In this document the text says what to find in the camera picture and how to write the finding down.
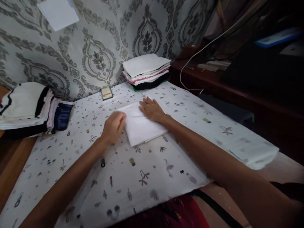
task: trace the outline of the hand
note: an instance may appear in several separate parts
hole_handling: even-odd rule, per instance
[[[166,116],[156,100],[151,100],[147,97],[139,103],[141,105],[139,106],[139,110],[150,120],[160,122],[160,120]]]
[[[127,115],[124,112],[116,111],[105,121],[100,140],[104,142],[106,146],[117,142],[126,125],[126,118]]]

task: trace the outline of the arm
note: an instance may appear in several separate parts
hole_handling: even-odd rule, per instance
[[[72,201],[92,166],[115,143],[125,126],[126,114],[114,112],[105,122],[101,137],[62,175],[21,224],[22,227],[54,227]]]
[[[230,154],[166,115],[149,97],[144,115],[163,124],[204,171],[233,198],[252,227],[291,227],[299,208],[259,174]]]

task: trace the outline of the red clothing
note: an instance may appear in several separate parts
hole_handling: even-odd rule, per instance
[[[116,227],[210,228],[199,206],[189,195],[171,199],[112,226]]]

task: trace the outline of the small card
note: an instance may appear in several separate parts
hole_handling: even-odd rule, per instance
[[[102,96],[102,100],[108,100],[108,99],[112,98],[113,94],[112,94],[111,88],[108,86],[102,87],[101,96]]]
[[[38,3],[37,7],[54,31],[58,31],[79,21],[71,0],[46,0]]]

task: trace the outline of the patterned tablecloth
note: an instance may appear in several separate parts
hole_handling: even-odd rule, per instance
[[[250,168],[264,167],[278,152],[262,137],[169,82],[141,92],[122,83],[112,91],[114,97],[107,101],[96,93],[75,102],[67,130],[37,139],[0,215],[0,227],[18,227],[101,135],[110,114],[143,97],[156,99],[178,122]],[[170,133],[132,148],[124,131],[108,149],[105,167],[100,164],[96,162],[56,227],[107,227],[211,181]]]

